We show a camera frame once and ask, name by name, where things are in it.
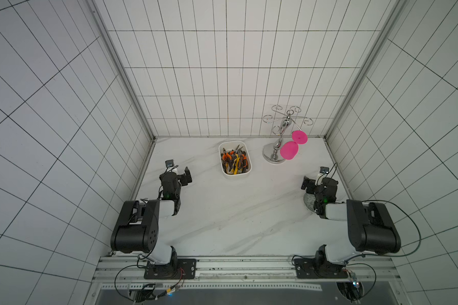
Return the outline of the white plastic storage box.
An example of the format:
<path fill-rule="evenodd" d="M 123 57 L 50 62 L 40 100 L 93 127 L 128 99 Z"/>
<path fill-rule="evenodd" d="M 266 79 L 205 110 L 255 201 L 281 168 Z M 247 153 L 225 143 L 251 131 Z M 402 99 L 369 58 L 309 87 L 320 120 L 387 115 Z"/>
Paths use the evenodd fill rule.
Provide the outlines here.
<path fill-rule="evenodd" d="M 222 142 L 218 148 L 222 175 L 228 180 L 247 178 L 252 171 L 249 149 L 243 141 Z"/>

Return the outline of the yellow combination pliers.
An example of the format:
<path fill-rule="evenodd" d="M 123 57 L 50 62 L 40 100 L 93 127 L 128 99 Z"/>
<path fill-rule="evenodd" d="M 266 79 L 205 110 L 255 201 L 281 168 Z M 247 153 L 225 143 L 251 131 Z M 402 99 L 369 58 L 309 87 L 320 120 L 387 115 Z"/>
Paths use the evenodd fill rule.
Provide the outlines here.
<path fill-rule="evenodd" d="M 234 154 L 234 167 L 233 167 L 233 175 L 237 175 L 239 173 L 239 164 L 240 164 L 240 155 Z"/>

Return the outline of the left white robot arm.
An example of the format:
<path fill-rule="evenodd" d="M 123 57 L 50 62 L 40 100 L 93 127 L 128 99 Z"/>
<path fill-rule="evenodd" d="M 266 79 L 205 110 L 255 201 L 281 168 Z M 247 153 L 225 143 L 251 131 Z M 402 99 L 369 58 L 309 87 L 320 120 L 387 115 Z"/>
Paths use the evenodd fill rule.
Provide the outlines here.
<path fill-rule="evenodd" d="M 140 261 L 146 261 L 145 266 L 139 267 L 145 270 L 147 279 L 174 278 L 182 274 L 176 249 L 159 241 L 159 222 L 178 215 L 181 188 L 192 183 L 192 175 L 189 168 L 180 174 L 169 160 L 159 178 L 161 186 L 156 198 L 123 204 L 110 240 L 113 252 L 135 254 Z"/>

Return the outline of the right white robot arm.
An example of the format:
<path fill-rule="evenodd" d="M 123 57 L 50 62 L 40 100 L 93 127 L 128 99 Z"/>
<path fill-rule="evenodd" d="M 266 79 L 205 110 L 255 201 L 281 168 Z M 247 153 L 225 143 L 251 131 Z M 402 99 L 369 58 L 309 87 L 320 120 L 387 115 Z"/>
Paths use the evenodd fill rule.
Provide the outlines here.
<path fill-rule="evenodd" d="M 320 219 L 346 224 L 347 231 L 339 241 L 320 246 L 313 258 L 294 258 L 298 278 L 344 279 L 350 260 L 366 254 L 395 254 L 401 249 L 401 238 L 383 203 L 337 202 L 337 188 L 335 179 L 304 177 L 301 189 L 306 207 Z"/>

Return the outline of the lower pink cup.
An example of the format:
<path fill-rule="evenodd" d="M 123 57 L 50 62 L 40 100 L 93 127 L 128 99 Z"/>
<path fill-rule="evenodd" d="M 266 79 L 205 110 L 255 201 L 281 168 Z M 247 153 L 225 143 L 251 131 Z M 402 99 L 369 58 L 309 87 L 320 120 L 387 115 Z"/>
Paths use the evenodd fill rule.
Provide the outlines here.
<path fill-rule="evenodd" d="M 295 141 L 286 142 L 280 149 L 280 155 L 284 160 L 292 160 L 299 151 L 299 144 Z"/>

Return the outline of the pink cup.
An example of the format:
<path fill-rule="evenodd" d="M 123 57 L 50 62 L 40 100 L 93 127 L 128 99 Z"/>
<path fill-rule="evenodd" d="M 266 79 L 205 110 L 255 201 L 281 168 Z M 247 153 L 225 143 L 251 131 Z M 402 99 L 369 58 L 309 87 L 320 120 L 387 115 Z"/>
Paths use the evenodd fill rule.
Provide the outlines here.
<path fill-rule="evenodd" d="M 298 145 L 304 145 L 308 142 L 307 134 L 301 130 L 295 130 L 292 133 L 291 138 L 293 142 L 297 143 Z"/>
<path fill-rule="evenodd" d="M 299 144 L 295 141 L 286 142 L 280 149 L 280 155 L 284 160 L 292 160 L 299 151 Z"/>

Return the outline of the chrome cup holder stand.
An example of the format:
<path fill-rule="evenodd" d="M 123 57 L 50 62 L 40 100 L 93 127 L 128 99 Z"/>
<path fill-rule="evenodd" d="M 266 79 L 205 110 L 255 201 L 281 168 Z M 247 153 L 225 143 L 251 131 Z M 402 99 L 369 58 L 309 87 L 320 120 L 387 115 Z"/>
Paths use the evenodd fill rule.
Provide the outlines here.
<path fill-rule="evenodd" d="M 313 126 L 314 120 L 309 117 L 300 116 L 299 114 L 302 110 L 296 105 L 291 106 L 285 112 L 281 105 L 272 105 L 271 109 L 275 115 L 264 115 L 263 122 L 267 124 L 279 123 L 272 127 L 272 133 L 277 136 L 277 140 L 273 144 L 264 146 L 262 154 L 269 163 L 281 164 L 287 161 L 280 155 L 280 149 L 285 144 L 284 135 L 286 131 L 289 130 L 292 125 L 295 125 L 297 130 L 303 131 L 302 125 Z"/>

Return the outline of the upper pink cup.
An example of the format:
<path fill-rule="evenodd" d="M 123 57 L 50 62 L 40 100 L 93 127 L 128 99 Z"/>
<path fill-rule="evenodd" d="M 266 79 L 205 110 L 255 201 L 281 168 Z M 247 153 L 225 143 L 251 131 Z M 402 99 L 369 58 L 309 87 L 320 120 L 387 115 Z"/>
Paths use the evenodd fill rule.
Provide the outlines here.
<path fill-rule="evenodd" d="M 293 142 L 297 143 L 298 145 L 304 145 L 308 142 L 307 134 L 301 130 L 295 130 L 292 133 L 291 138 Z"/>

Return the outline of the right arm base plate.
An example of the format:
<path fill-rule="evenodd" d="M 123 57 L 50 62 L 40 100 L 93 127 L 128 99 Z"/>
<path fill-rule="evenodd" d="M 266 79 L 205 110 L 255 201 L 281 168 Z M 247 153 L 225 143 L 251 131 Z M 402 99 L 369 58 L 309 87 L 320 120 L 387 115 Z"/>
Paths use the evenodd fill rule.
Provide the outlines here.
<path fill-rule="evenodd" d="M 294 255 L 291 259 L 291 264 L 295 268 L 298 279 L 341 280 L 349 277 L 342 265 L 329 263 L 326 259 Z"/>

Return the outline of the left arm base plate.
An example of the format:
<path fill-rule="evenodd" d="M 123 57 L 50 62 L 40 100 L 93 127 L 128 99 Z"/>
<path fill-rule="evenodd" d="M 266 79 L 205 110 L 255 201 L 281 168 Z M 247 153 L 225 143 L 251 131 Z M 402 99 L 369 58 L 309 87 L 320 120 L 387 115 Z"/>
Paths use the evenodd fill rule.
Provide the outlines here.
<path fill-rule="evenodd" d="M 148 266 L 145 270 L 144 279 L 175 280 L 181 278 L 182 280 L 191 280 L 195 278 L 196 270 L 196 259 L 176 259 L 169 264 Z"/>

